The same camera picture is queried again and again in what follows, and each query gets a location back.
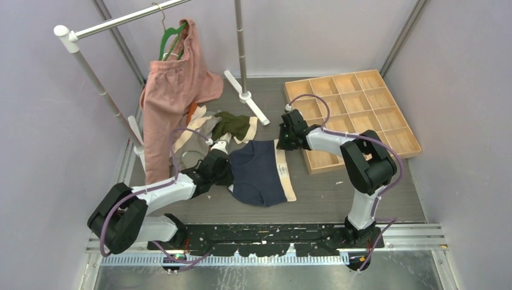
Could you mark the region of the navy underwear cream waistband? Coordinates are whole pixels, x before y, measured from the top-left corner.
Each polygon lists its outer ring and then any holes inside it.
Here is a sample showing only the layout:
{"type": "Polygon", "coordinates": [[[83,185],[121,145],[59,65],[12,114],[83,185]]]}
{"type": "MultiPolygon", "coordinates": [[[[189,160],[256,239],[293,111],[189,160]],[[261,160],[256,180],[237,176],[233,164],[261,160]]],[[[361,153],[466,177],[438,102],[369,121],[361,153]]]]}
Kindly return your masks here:
{"type": "Polygon", "coordinates": [[[230,191],[236,200],[262,207],[297,200],[285,151],[277,144],[277,140],[251,140],[229,154],[234,176],[230,191]]]}

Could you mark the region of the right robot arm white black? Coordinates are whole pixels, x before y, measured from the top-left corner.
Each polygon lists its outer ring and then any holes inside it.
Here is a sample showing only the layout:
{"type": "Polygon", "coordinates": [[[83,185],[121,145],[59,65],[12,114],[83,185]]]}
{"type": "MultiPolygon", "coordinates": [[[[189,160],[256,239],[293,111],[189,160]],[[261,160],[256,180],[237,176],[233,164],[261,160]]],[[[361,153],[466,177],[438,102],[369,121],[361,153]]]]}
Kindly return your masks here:
{"type": "Polygon", "coordinates": [[[351,210],[344,221],[346,242],[361,247],[376,224],[375,212],[381,196],[394,186],[403,162],[373,130],[361,134],[336,132],[308,125],[297,109],[281,116],[277,148],[327,152],[342,158],[354,187],[351,210]]]}

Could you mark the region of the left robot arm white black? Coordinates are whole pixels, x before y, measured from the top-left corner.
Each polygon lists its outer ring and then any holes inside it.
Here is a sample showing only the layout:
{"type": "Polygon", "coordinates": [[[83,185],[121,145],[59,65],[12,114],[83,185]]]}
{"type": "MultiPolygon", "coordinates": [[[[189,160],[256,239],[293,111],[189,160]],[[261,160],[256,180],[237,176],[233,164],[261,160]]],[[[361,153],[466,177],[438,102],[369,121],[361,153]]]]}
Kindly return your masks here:
{"type": "Polygon", "coordinates": [[[213,185],[232,183],[228,154],[211,149],[203,160],[173,178],[140,187],[115,184],[90,215],[87,226],[99,238],[105,257],[123,253],[140,242],[177,250],[188,238],[186,226],[173,214],[153,213],[207,193],[213,185]]]}

